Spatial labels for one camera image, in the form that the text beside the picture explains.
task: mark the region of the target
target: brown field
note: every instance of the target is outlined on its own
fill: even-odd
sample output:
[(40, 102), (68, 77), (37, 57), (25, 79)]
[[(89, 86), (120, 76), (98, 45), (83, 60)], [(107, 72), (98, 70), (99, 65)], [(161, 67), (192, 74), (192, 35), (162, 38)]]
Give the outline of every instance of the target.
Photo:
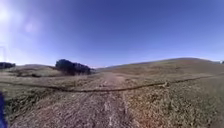
[[(25, 67), (0, 72), (0, 89), (6, 100), (5, 114), (12, 127), (16, 127), (17, 124), (28, 127), (23, 118), (26, 119), (31, 113), (45, 111), (49, 106), (54, 108), (56, 104), (59, 104), (57, 108), (60, 108), (63, 102), (72, 104), (66, 106), (71, 109), (70, 111), (73, 108), (76, 110), (75, 106), (80, 106), (79, 100), (82, 101), (81, 99), (87, 97), (89, 92), (91, 95), (88, 97), (94, 99), (99, 98), (98, 93), (101, 95), (101, 91), (105, 92), (106, 96), (111, 93), (122, 97), (122, 102), (127, 107), (125, 110), (133, 118), (129, 120), (133, 127), (224, 127), (224, 65), (217, 62), (178, 58), (102, 68), (97, 70), (97, 74), (89, 76), (64, 76), (49, 66)], [(18, 72), (26, 75), (18, 77), (16, 75)], [(39, 77), (32, 77), (32, 74), (37, 74)], [(75, 94), (78, 90), (84, 94)], [(91, 98), (85, 99), (85, 103), (88, 104), (76, 111), (83, 109), (82, 115), (89, 117), (94, 114), (93, 117), (96, 115), (97, 118), (94, 110), (102, 106), (97, 105), (93, 109), (94, 105), (92, 108), (89, 105), (98, 102), (104, 103), (106, 100), (94, 99), (92, 102)], [(85, 113), (88, 107), (93, 111)], [(39, 117), (29, 119), (28, 122), (38, 121)], [(79, 120), (85, 122), (85, 118), (80, 117)]]

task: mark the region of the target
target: hill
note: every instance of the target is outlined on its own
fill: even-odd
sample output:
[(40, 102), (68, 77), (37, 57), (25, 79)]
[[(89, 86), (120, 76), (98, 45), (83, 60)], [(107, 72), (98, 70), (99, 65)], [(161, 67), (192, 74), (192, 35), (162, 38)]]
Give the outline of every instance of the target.
[[(177, 58), (99, 70), (128, 76), (128, 86), (146, 85), (124, 93), (128, 108), (140, 127), (224, 126), (223, 64), (197, 58)], [(168, 85), (154, 86), (153, 83), (161, 81)]]
[(222, 128), (223, 85), (224, 65), (197, 58), (113, 66), (81, 76), (45, 65), (0, 72), (12, 128)]
[(99, 69), (104, 72), (124, 73), (130, 75), (159, 74), (215, 74), (224, 71), (224, 66), (218, 62), (198, 58), (176, 58), (154, 62), (126, 64)]

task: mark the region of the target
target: bush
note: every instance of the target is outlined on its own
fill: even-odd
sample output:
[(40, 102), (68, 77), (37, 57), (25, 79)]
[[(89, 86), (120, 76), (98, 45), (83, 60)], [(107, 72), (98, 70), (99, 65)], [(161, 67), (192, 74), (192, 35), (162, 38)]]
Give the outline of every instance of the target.
[(13, 64), (13, 63), (0, 62), (0, 69), (12, 68), (15, 66), (16, 66), (16, 64)]
[(73, 63), (69, 60), (61, 59), (56, 62), (55, 67), (68, 75), (90, 74), (90, 68), (80, 63)]

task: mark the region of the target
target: distant hill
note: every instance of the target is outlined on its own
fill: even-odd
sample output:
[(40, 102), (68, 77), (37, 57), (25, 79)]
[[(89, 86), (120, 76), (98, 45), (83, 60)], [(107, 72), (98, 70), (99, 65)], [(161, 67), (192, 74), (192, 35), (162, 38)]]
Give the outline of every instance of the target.
[(5, 71), (19, 77), (63, 76), (63, 73), (58, 71), (55, 67), (38, 65), (38, 64), (27, 64), (22, 66), (16, 66), (10, 69), (6, 69)]
[(124, 73), (130, 75), (159, 74), (216, 74), (224, 72), (224, 65), (198, 58), (176, 58), (154, 62), (126, 64), (99, 69), (99, 71)]

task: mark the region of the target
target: blue sky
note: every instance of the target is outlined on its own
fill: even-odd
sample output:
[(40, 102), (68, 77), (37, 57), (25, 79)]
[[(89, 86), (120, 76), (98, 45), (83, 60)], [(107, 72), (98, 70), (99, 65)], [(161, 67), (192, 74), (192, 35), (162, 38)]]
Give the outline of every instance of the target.
[(0, 0), (0, 59), (92, 67), (221, 60), (223, 7), (223, 0)]

